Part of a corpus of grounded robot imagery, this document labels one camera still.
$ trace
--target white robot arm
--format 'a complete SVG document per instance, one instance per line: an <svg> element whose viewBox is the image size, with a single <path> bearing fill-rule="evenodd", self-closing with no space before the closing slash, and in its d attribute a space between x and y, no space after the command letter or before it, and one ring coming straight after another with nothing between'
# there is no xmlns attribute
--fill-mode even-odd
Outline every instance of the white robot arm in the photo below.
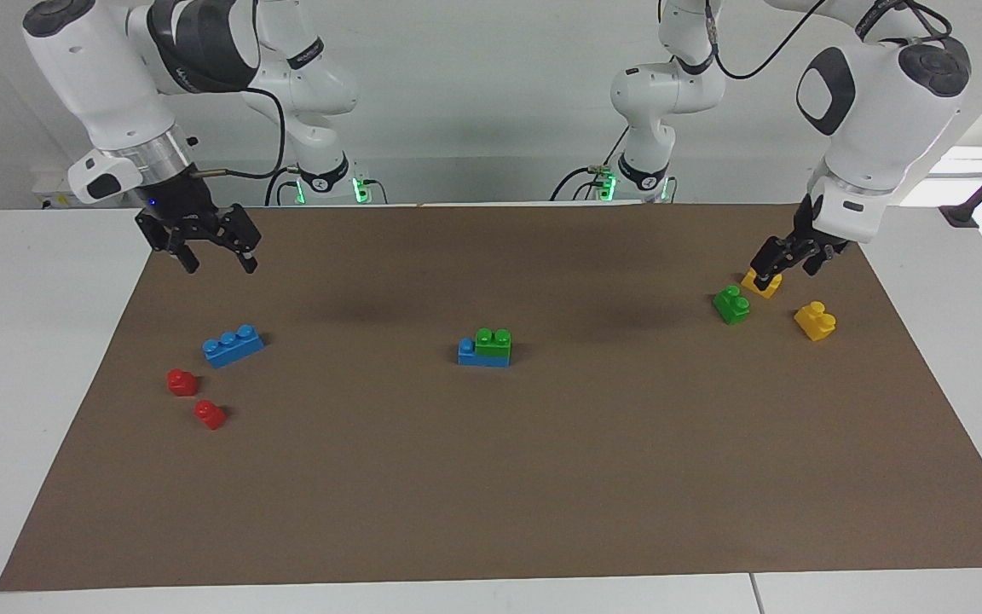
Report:
<svg viewBox="0 0 982 614"><path fill-rule="evenodd" d="M959 113L971 73L947 20L915 0L766 2L840 20L861 43L822 51L799 82L799 109L831 137L831 147L810 180L794 232L769 238L752 262L761 290L803 260L815 275L849 241L873 240L908 169ZM633 197L654 200L666 180L673 130L661 118L721 101L728 73L718 55L720 7L720 0L669 0L659 35L671 61L633 67L613 82L613 106L628 123L617 183Z"/></svg>
<svg viewBox="0 0 982 614"><path fill-rule="evenodd" d="M219 212L161 94L241 92L286 125L296 171L320 194L351 194L350 164L324 116L347 113L354 81L323 55L298 0L153 0L133 9L96 0L44 0L25 15L25 42L94 150L67 172L79 199L136 189L148 207L136 221L155 250L199 267L189 240L210 240L257 267L256 225L240 206ZM272 105L283 107L283 117Z"/></svg>
<svg viewBox="0 0 982 614"><path fill-rule="evenodd" d="M766 1L800 12L812 4ZM876 237L908 169L962 110L971 75L948 20L916 1L828 0L818 13L853 27L861 43L822 51L799 82L802 115L831 144L794 215L794 232L769 238L752 261L761 290L803 260L815 275L849 241Z"/></svg>
<svg viewBox="0 0 982 614"><path fill-rule="evenodd" d="M721 0L714 1L716 11ZM612 82L612 106L627 120L624 153L616 162L618 194L652 202L666 187L677 140L662 118L714 108L725 94L725 75L714 65L705 0L669 0L658 38L673 55L665 63L631 67Z"/></svg>

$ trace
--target table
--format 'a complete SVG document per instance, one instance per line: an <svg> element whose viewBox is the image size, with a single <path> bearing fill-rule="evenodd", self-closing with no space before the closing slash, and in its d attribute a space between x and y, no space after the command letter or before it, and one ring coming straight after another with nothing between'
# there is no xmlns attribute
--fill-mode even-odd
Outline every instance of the table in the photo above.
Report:
<svg viewBox="0 0 982 614"><path fill-rule="evenodd" d="M0 572L148 251L131 211L0 212ZM890 209L866 247L982 454L982 238ZM58 362L30 350L55 347ZM982 571L0 594L0 611L982 611Z"/></svg>

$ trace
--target red block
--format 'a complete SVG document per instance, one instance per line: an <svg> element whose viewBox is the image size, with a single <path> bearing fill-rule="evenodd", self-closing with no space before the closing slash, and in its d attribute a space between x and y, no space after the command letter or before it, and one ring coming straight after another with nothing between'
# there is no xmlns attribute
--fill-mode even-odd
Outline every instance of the red block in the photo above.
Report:
<svg viewBox="0 0 982 614"><path fill-rule="evenodd" d="M183 372L180 369L172 369L165 376L169 392L176 394L177 397L193 397L199 389L199 380L194 374Z"/></svg>
<svg viewBox="0 0 982 614"><path fill-rule="evenodd" d="M211 403L211 401L199 401L199 403L195 403L195 417L198 417L211 431L214 431L214 429L222 426L226 422L226 412L223 412L222 408Z"/></svg>

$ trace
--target blue block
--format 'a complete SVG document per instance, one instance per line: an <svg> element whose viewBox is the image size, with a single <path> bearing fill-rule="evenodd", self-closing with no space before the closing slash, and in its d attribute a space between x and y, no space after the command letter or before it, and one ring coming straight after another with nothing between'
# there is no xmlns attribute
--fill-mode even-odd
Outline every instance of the blue block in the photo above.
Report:
<svg viewBox="0 0 982 614"><path fill-rule="evenodd" d="M464 338L457 345L457 364L463 367L498 367L510 366L509 356L477 356L476 343Z"/></svg>
<svg viewBox="0 0 982 614"><path fill-rule="evenodd" d="M256 354L264 349L264 339L260 339L256 327L244 325L237 333L223 332L219 339L207 339L203 342L203 357L215 369L225 367L231 362L240 361L249 354Z"/></svg>

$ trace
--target toy building block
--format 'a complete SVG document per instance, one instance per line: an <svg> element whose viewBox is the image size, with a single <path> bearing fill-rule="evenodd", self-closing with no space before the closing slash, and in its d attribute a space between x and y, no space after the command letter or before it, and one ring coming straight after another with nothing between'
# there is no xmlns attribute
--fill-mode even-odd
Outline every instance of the toy building block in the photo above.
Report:
<svg viewBox="0 0 982 614"><path fill-rule="evenodd" d="M826 314L825 304L814 300L794 314L794 321L806 331L806 337L821 341L835 331L835 316Z"/></svg>
<svg viewBox="0 0 982 614"><path fill-rule="evenodd" d="M480 329L476 331L476 355L495 356L498 358L510 358L510 331L499 329L491 332L491 329Z"/></svg>
<svg viewBox="0 0 982 614"><path fill-rule="evenodd" d="M172 369L165 376L166 385L169 392L176 394L177 397L194 397L199 389L199 380L194 374L183 372L180 369Z"/></svg>
<svg viewBox="0 0 982 614"><path fill-rule="evenodd" d="M463 367L499 367L510 366L509 356L480 356L476 353L476 343L464 338L457 345L457 364Z"/></svg>
<svg viewBox="0 0 982 614"><path fill-rule="evenodd" d="M195 403L195 417L198 417L199 422L206 424L211 431L226 423L226 412L211 401Z"/></svg>
<svg viewBox="0 0 982 614"><path fill-rule="evenodd" d="M728 325L739 325L748 318L748 299L741 296L741 290L736 285L714 295L714 308Z"/></svg>
<svg viewBox="0 0 982 614"><path fill-rule="evenodd" d="M748 269L748 273L745 273L745 279L741 280L742 287L747 287L748 290L756 292L764 298L771 298L775 296L775 292L778 292L780 285L783 284L783 273L778 273L771 278L771 283L768 284L767 290L760 290L756 287L756 271L753 269Z"/></svg>
<svg viewBox="0 0 982 614"><path fill-rule="evenodd" d="M203 357L211 363L212 367L218 369L262 349L264 349L264 341L260 339L256 328L243 325L235 333L223 332L221 338L204 341Z"/></svg>

